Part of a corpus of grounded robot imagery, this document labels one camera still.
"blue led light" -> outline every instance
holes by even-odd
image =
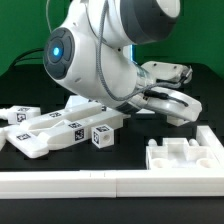
[[[53,50],[54,56],[60,56],[60,49],[58,47],[55,47]]]

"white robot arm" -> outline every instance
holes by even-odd
[[[179,0],[73,0],[46,44],[46,71],[70,91],[123,113],[144,108],[195,121],[200,102],[169,89],[190,81],[191,68],[159,62],[140,67],[122,52],[166,38],[179,13]]]

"white block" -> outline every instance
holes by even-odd
[[[38,135],[43,129],[51,128],[63,120],[76,121],[101,112],[101,104],[86,103],[64,110],[54,111],[21,123],[21,128]]]
[[[106,124],[92,128],[92,143],[98,148],[114,145],[114,129]]]
[[[5,132],[3,128],[0,128],[0,151],[2,150],[3,146],[5,145]]]
[[[22,121],[40,116],[40,114],[39,107],[13,106],[10,109],[5,109],[5,119],[9,124],[20,124]]]
[[[169,124],[172,124],[174,126],[181,126],[181,125],[184,125],[186,123],[188,123],[189,121],[186,121],[186,120],[183,120],[183,119],[180,119],[180,118],[176,118],[176,117],[172,117],[172,116],[167,116],[167,120],[166,120],[167,123]]]
[[[24,131],[19,125],[4,128],[6,139],[30,158],[46,155],[48,145],[41,142],[35,135]]]
[[[83,129],[84,132],[83,138],[78,142],[74,140],[74,129],[69,126],[74,123],[81,125],[78,128]],[[115,110],[102,112],[88,118],[70,122],[70,124],[61,125],[59,127],[43,131],[38,135],[38,139],[46,142],[50,150],[59,150],[90,139],[91,128],[105,123],[114,129],[121,128],[123,127],[123,114]]]

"cube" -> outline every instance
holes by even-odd
[[[92,143],[98,148],[114,144],[114,129],[106,124],[92,127]]]

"white plastic part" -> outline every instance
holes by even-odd
[[[107,45],[118,48],[133,44],[127,37],[121,22],[120,0],[109,0],[109,12],[105,18],[104,34]],[[95,35],[99,33],[99,24],[104,1],[89,0],[88,15]]]
[[[191,140],[191,145],[185,138],[164,138],[162,146],[152,144],[153,140],[149,143],[146,148],[148,169],[221,168],[213,149],[199,146],[196,140]]]
[[[156,79],[178,81],[181,74],[188,69],[184,65],[158,61],[146,62],[141,67],[149,72],[150,78],[153,82],[155,82]]]
[[[38,135],[43,129],[51,128],[60,121],[75,121],[85,117],[89,117],[101,112],[101,104],[96,102],[78,105],[72,108],[55,111],[44,114],[39,117],[23,121],[20,127],[35,135]]]
[[[180,118],[176,118],[176,117],[172,117],[172,116],[167,116],[167,123],[169,124],[172,124],[174,126],[181,126],[181,125],[184,125],[184,124],[187,124],[189,121],[186,121],[186,120],[183,120],[183,119],[180,119]]]
[[[166,93],[171,97],[177,98],[186,102],[189,106],[185,106],[173,100],[161,100],[149,97],[145,109],[153,110],[155,112],[166,114],[170,116],[176,116],[183,120],[195,121],[198,118],[199,113],[202,111],[201,103],[183,93],[175,90],[155,87],[154,91]]]
[[[156,0],[161,9],[169,17],[176,18],[180,14],[180,1],[179,0]]]
[[[114,129],[106,124],[92,127],[92,143],[98,148],[114,145]]]
[[[5,131],[3,128],[0,128],[0,151],[6,143]]]
[[[0,118],[8,120],[9,124],[20,124],[22,121],[41,114],[39,107],[13,106],[0,110]]]
[[[69,109],[69,108],[82,105],[88,102],[89,102],[89,99],[86,99],[82,96],[78,96],[78,95],[70,96],[65,106],[65,109]]]
[[[68,16],[61,28],[69,29],[75,43],[79,44],[75,46],[73,61],[65,78],[54,81],[78,95],[99,101],[107,107],[116,108],[122,105],[123,101],[111,99],[96,72],[98,40],[90,27],[86,6],[80,3],[75,7],[71,3]],[[122,52],[105,44],[102,45],[101,52],[102,70],[111,92],[119,97],[132,93],[137,82],[136,65],[125,58]]]
[[[46,155],[48,145],[41,142],[35,135],[24,131],[19,125],[11,125],[4,128],[6,139],[30,158]]]
[[[116,197],[116,178],[104,171],[0,173],[0,198]]]
[[[214,158],[215,153],[211,157],[205,153],[217,153],[219,148],[218,156],[222,157],[223,146],[208,126],[199,126],[196,140],[190,140],[189,145],[186,139],[164,142],[165,146],[154,154],[163,160],[154,160],[156,167],[152,170],[1,172],[0,198],[224,196],[224,169]],[[156,145],[155,140],[149,141],[149,147]],[[199,158],[191,168],[170,167],[169,151],[176,155],[179,146],[182,156],[176,158],[186,162],[186,154],[188,163],[193,157],[195,161],[196,156]]]
[[[91,128],[107,124],[113,129],[123,127],[123,114],[118,111],[107,111],[100,114],[70,122],[67,125],[51,128],[38,135],[50,150],[62,149],[91,138]]]
[[[224,168],[224,148],[209,126],[198,126],[196,140],[200,145],[211,147],[217,160]]]

